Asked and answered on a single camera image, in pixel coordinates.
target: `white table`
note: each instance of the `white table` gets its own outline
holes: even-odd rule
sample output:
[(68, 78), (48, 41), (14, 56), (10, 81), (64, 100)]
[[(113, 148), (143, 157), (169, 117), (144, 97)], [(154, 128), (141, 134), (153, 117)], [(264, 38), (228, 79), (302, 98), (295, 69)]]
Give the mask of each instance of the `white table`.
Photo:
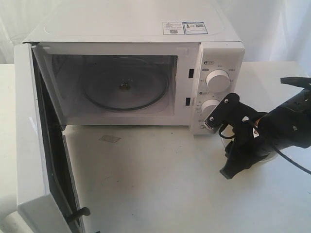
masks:
[[(236, 92), (245, 104), (270, 111), (300, 90), (279, 83), (293, 75), (304, 75), (294, 62), (244, 63)], [(7, 76), (5, 85), (14, 90), (13, 71)], [(1, 135), (0, 186), (14, 192), (15, 114), (5, 111), (14, 105), (13, 91), (1, 96), (1, 105), (8, 119), (1, 131), (9, 134)], [(91, 209), (87, 233), (310, 232), (311, 176), (281, 157), (226, 180), (217, 135), (150, 126), (68, 126), (65, 134), (80, 204)], [(103, 135), (121, 139), (104, 142)], [(311, 169), (310, 149), (284, 151)]]

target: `microwave door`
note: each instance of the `microwave door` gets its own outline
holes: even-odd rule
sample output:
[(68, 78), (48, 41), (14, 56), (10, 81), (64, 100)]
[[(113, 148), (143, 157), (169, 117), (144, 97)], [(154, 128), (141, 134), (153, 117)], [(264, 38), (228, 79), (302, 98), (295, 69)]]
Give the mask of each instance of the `microwave door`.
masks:
[(30, 44), (15, 47), (17, 211), (35, 233), (82, 233), (66, 139)]

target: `microwave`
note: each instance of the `microwave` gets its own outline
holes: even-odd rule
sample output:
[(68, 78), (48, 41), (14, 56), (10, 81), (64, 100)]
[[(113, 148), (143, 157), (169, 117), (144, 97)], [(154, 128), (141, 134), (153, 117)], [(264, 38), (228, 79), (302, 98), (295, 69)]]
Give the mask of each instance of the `microwave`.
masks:
[(243, 55), (213, 0), (63, 1), (15, 47), (18, 212), (34, 232), (85, 232), (66, 126), (214, 133)]

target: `power level knob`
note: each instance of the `power level knob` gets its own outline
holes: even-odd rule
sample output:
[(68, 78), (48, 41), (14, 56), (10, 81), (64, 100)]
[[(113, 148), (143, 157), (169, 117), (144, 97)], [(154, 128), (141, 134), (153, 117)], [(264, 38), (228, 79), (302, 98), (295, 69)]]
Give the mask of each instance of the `power level knob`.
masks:
[(214, 110), (214, 108), (217, 107), (218, 104), (219, 104), (218, 100), (206, 100), (201, 105), (201, 111), (202, 113), (210, 114)]
[(214, 70), (206, 76), (206, 84), (211, 92), (223, 92), (230, 86), (229, 75), (224, 70)]

